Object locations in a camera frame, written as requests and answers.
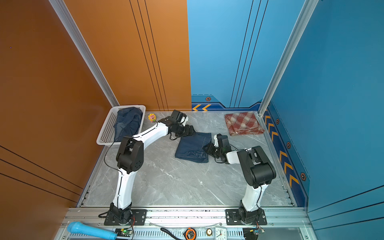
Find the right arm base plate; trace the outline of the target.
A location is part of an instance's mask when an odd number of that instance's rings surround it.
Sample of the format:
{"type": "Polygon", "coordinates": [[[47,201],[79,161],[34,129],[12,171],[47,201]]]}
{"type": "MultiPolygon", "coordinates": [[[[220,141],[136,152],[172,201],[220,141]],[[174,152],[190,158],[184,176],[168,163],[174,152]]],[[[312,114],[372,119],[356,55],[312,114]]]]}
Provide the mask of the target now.
{"type": "Polygon", "coordinates": [[[242,208],[226,209],[226,221],[228,226],[234,225],[259,225],[266,226],[268,224],[265,211],[258,209],[253,212],[247,212],[242,208]]]}

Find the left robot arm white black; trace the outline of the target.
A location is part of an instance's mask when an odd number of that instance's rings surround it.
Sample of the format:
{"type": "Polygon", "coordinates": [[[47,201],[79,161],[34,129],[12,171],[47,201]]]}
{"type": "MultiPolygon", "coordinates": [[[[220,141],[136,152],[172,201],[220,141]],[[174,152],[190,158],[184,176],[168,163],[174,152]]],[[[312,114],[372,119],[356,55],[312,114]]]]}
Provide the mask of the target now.
{"type": "Polygon", "coordinates": [[[187,124],[188,116],[174,110],[148,130],[132,137],[123,137],[116,156],[119,180],[113,202],[107,213],[107,220],[113,224],[129,224],[133,213],[132,191],[137,171],[144,163],[146,147],[167,135],[176,138],[189,137],[196,133],[193,126],[187,124]]]}

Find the red plaid skirt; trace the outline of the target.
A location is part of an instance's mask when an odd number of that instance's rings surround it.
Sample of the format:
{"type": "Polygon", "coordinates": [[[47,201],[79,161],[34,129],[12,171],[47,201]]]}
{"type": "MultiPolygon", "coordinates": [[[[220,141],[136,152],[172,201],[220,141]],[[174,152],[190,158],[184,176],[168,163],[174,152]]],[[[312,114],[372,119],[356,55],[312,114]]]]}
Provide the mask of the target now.
{"type": "Polygon", "coordinates": [[[225,122],[231,136],[261,135],[265,132],[254,112],[226,114],[225,122]]]}

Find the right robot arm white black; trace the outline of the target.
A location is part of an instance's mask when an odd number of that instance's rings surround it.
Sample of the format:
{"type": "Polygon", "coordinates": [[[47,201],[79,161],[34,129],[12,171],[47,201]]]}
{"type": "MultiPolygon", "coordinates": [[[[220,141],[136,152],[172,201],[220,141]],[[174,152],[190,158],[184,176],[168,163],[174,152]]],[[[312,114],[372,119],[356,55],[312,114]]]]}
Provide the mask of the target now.
{"type": "Polygon", "coordinates": [[[214,142],[203,147],[203,150],[215,159],[221,160],[221,164],[239,164],[247,183],[246,192],[236,217],[230,217],[230,224],[241,222],[244,225],[267,225],[265,211],[261,207],[264,191],[276,178],[274,165],[266,155],[262,147],[256,146],[250,149],[236,149],[229,143],[228,137],[217,134],[214,142]]]}

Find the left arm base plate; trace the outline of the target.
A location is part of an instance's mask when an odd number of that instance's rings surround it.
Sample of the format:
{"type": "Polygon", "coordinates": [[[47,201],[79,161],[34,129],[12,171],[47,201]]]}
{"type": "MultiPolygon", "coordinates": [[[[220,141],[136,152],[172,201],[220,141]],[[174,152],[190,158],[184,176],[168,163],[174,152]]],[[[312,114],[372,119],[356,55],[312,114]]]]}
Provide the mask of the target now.
{"type": "Polygon", "coordinates": [[[105,226],[143,226],[147,217],[146,209],[133,209],[130,211],[128,220],[119,220],[112,213],[108,212],[104,221],[105,226]]]}

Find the dark blue denim skirt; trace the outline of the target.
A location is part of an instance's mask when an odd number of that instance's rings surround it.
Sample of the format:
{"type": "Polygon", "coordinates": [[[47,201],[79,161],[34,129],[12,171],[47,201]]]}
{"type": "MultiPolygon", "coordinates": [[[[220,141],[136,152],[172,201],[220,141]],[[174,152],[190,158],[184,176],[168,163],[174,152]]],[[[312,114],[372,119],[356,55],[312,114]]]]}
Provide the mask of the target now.
{"type": "Polygon", "coordinates": [[[181,137],[175,157],[194,163],[208,163],[209,157],[204,147],[211,142],[211,133],[195,133],[193,136],[181,137]]]}

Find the white plastic laundry basket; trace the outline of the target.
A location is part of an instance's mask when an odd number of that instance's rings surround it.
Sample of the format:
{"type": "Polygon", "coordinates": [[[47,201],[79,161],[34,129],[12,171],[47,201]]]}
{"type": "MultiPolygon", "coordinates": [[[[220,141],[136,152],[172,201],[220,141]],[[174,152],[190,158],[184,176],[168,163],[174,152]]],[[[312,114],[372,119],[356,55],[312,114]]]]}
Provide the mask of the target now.
{"type": "Polygon", "coordinates": [[[102,126],[102,128],[99,132],[98,138],[96,140],[98,145],[109,146],[109,147],[112,145],[112,143],[114,142],[114,137],[115,137],[114,126],[115,126],[115,123],[117,122],[118,111],[122,110],[122,109],[126,109],[126,108],[131,108],[131,107],[138,108],[143,113],[138,133],[140,133],[142,131],[144,116],[146,113],[146,106],[144,106],[144,105],[126,105],[126,106],[112,107],[106,116],[106,119],[103,123],[103,126],[102,126]]]}

